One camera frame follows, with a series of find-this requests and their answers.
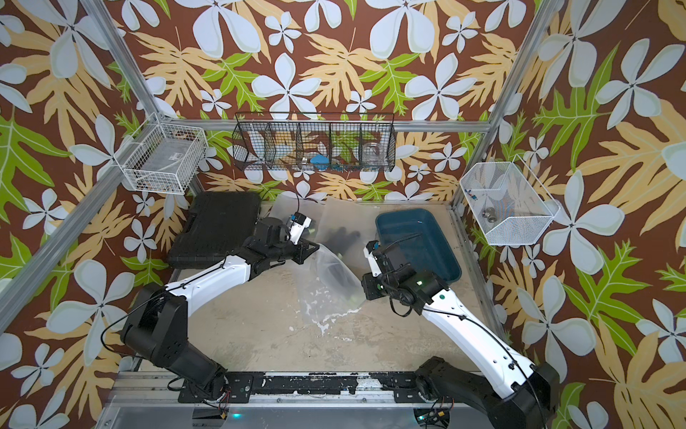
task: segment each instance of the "blue object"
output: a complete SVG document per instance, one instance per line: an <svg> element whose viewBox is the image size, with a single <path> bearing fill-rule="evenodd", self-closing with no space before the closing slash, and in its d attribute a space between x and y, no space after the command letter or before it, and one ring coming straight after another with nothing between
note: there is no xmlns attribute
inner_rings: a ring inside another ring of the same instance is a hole
<svg viewBox="0 0 686 429"><path fill-rule="evenodd" d="M411 209L380 214L377 216L377 231L384 246L410 234L420 233L417 237L398 243L414 269L434 271L448 284L462 276L453 249L436 218L427 210Z"/></svg>
<svg viewBox="0 0 686 429"><path fill-rule="evenodd" d="M326 170L327 167L329 166L329 158L326 158L324 155L313 156L312 159L309 160L309 162L311 162L313 164L318 164L317 170L319 170L321 172Z"/></svg>

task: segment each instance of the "white mesh basket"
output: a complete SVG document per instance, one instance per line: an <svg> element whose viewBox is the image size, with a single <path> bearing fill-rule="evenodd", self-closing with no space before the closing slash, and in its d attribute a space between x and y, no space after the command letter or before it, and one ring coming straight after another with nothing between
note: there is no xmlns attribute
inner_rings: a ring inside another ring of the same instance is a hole
<svg viewBox="0 0 686 429"><path fill-rule="evenodd" d="M205 133L197 127L147 122L152 130L133 142L138 146L126 161L117 163L134 190L183 195L205 158Z"/></svg>
<svg viewBox="0 0 686 429"><path fill-rule="evenodd" d="M477 163L460 179L474 218L491 246L535 244L560 210L536 175L525 169L526 176L514 162Z"/></svg>

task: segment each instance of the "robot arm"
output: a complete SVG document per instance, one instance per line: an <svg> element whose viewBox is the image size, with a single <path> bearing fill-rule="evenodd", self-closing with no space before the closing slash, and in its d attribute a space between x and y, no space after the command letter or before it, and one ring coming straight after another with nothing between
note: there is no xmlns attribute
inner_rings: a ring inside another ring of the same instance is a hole
<svg viewBox="0 0 686 429"><path fill-rule="evenodd" d="M459 370L440 358L418 371L426 399L452 397L487 414L498 428L537 429L557 405L559 375L547 363L539 367L491 332L462 304L443 279L416 272L397 243L364 249L371 273L362 278L367 299L389 296L438 326L476 364L483 376Z"/></svg>
<svg viewBox="0 0 686 429"><path fill-rule="evenodd" d="M286 259L302 264L307 257L319 249L318 244L300 240L311 219L301 213L291 216L291 226L286 239L281 238L285 226L274 218L257 223L255 234L245 244L227 256L223 261L182 281L166 285L172 294L185 297L188 301L188 317L215 297L243 284L263 271L283 265Z"/></svg>
<svg viewBox="0 0 686 429"><path fill-rule="evenodd" d="M146 285L126 318L121 341L153 365L185 379L186 395L196 402L221 401L226 369L188 342L188 317L227 290L292 259L302 264L319 249L300 238L310 219L295 213L290 228L275 218L255 225L255 234L220 263L164 287Z"/></svg>

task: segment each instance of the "floral wallpaper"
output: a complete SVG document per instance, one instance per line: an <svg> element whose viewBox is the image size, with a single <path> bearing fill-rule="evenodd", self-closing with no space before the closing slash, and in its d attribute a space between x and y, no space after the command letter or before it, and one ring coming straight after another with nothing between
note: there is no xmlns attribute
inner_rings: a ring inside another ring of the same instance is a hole
<svg viewBox="0 0 686 429"><path fill-rule="evenodd" d="M172 117L239 111L480 120L540 1L107 1Z"/></svg>
<svg viewBox="0 0 686 429"><path fill-rule="evenodd" d="M0 290L113 165L143 120L94 20L77 0L0 0ZM0 335L0 428L90 428L120 367L99 333L141 285L164 284L163 255L185 220L180 196L107 200ZM120 346L115 325L105 335Z"/></svg>
<svg viewBox="0 0 686 429"><path fill-rule="evenodd" d="M565 2L487 156L561 210L534 246L464 217L509 339L560 373L555 429L686 426L685 28L682 1Z"/></svg>
<svg viewBox="0 0 686 429"><path fill-rule="evenodd" d="M308 113L301 119L324 112L343 119L392 113L396 120L439 121L488 119L538 4L106 2L169 117L221 119L249 112L287 119L292 111ZM267 200L297 192L319 199L446 201L480 135L400 134L396 167L362 174L241 172L233 166L231 137L231 130L208 133L211 149L200 166L205 189L256 191Z"/></svg>

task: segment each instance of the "clear plastic bag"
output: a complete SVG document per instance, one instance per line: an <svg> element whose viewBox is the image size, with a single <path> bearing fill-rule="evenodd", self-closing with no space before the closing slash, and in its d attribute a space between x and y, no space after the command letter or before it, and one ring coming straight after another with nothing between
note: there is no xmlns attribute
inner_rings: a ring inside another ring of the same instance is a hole
<svg viewBox="0 0 686 429"><path fill-rule="evenodd" d="M303 265L291 267L298 279L303 320L318 325L322 335L336 318L357 312L364 302L359 279L325 246L320 246Z"/></svg>
<svg viewBox="0 0 686 429"><path fill-rule="evenodd" d="M379 213L377 205L328 198L315 242L328 247L361 280L370 271L363 249L377 236Z"/></svg>

